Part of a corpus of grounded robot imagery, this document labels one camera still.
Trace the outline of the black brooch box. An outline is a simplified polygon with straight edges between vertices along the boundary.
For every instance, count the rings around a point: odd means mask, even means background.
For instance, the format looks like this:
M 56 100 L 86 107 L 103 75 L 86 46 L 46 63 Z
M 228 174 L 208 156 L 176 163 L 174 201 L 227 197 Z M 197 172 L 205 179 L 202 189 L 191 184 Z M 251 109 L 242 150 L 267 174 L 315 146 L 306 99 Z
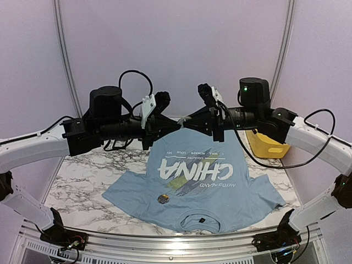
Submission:
M 125 150 L 130 144 L 130 140 L 124 140 L 124 141 L 119 141 L 119 140 L 114 140 L 112 145 L 111 145 L 111 151 L 118 151 L 118 150 Z

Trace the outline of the light blue printed t-shirt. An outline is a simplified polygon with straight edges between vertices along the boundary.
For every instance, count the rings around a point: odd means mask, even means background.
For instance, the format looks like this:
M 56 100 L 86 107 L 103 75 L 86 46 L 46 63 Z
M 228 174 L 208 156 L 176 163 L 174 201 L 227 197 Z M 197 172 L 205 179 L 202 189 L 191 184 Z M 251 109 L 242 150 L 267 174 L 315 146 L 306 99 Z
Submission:
M 162 194 L 168 203 L 158 203 Z M 176 232 L 232 232 L 285 205 L 267 175 L 250 176 L 234 132 L 215 142 L 190 129 L 157 140 L 146 172 L 126 171 L 103 197 L 132 217 Z

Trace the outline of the white round brooch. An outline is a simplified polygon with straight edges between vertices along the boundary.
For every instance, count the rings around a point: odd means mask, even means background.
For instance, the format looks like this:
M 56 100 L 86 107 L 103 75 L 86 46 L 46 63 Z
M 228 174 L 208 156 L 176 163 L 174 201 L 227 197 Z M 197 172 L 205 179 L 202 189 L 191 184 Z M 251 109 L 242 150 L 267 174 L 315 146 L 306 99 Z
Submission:
M 157 198 L 157 201 L 160 204 L 166 204 L 169 202 L 169 196 L 166 194 L 162 194 Z

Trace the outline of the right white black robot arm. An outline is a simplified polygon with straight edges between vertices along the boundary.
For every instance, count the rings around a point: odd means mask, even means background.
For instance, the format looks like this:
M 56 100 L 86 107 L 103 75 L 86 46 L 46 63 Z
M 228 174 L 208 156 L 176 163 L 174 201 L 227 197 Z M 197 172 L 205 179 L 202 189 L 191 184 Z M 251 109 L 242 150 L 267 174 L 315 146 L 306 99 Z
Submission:
M 239 107 L 227 108 L 215 87 L 198 86 L 205 107 L 181 118 L 181 126 L 223 142 L 226 130 L 257 130 L 272 140 L 298 147 L 340 172 L 334 183 L 303 206 L 288 211 L 277 230 L 254 236 L 258 251 L 281 248 L 301 241 L 300 230 L 340 209 L 351 208 L 351 144 L 307 122 L 285 108 L 271 108 L 269 83 L 249 77 L 239 81 Z

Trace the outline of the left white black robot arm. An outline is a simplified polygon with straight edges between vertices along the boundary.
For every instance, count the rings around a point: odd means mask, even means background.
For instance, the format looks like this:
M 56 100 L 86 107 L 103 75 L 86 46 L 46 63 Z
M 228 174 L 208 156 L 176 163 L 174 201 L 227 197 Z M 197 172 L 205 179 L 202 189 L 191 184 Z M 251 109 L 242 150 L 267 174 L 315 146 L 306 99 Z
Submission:
M 162 115 L 170 100 L 167 92 L 148 95 L 142 99 L 141 116 L 134 117 L 121 88 L 103 86 L 90 92 L 89 109 L 83 117 L 63 117 L 46 130 L 2 141 L 1 204 L 35 223 L 43 239 L 66 244 L 71 235 L 59 212 L 16 185 L 11 169 L 53 157 L 84 154 L 106 140 L 140 139 L 147 150 L 154 141 L 180 129 L 176 121 Z

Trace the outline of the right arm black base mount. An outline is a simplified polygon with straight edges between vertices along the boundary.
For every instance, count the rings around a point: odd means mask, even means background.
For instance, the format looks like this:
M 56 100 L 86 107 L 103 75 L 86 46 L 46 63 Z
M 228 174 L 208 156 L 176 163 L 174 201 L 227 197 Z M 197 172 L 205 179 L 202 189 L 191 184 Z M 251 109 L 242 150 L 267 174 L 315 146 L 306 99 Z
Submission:
M 294 209 L 291 209 L 283 216 L 276 231 L 256 234 L 253 237 L 251 243 L 258 252 L 291 246 L 302 241 L 299 231 L 289 225 L 289 217 L 293 212 Z

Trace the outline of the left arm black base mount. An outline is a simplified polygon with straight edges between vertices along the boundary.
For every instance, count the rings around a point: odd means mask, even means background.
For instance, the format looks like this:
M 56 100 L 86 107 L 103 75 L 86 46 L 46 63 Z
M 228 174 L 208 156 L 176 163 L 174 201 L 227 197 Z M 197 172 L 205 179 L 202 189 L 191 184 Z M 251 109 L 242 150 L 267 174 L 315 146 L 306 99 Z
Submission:
M 68 247 L 72 243 L 78 242 L 78 245 L 74 247 L 78 250 L 84 250 L 88 234 L 67 229 L 63 224 L 60 213 L 52 207 L 50 210 L 53 214 L 53 226 L 45 230 L 38 229 L 41 233 L 40 239 L 61 247 Z

